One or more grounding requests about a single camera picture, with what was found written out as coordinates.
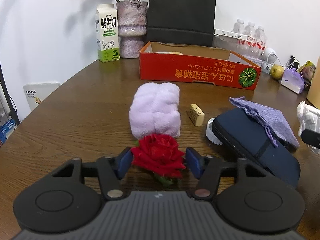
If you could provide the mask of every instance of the navy blue zippered case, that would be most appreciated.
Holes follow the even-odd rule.
[[[278,140],[278,147],[274,147],[264,128],[244,110],[235,108],[216,117],[212,132],[237,157],[247,158],[297,187],[300,177],[298,160]]]

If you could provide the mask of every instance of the eraser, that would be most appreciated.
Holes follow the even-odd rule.
[[[196,104],[191,104],[189,111],[187,111],[188,116],[195,126],[201,126],[204,121],[204,113]]]

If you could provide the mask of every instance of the white and green milk carton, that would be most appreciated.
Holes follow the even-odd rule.
[[[95,19],[99,60],[107,62],[120,59],[116,8],[112,3],[99,4]]]

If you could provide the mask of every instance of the green label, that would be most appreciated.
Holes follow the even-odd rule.
[[[98,50],[98,57],[102,62],[120,59],[119,48]]]
[[[116,33],[105,33],[102,36],[106,37],[106,36],[113,36],[113,35],[116,35]]]

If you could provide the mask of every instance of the black pole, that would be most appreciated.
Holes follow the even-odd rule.
[[[3,77],[3,73],[2,73],[2,69],[1,69],[1,64],[0,64],[0,85],[2,86],[2,90],[3,90],[3,93],[4,93],[5,99],[7,100],[7,103],[9,105],[10,116],[11,116],[12,119],[14,119],[14,121],[16,122],[16,125],[19,125],[20,121],[19,121],[17,112],[16,112],[16,110],[14,109],[14,107],[12,105],[12,102],[11,102],[7,87],[6,87],[5,82],[4,82],[4,77]]]

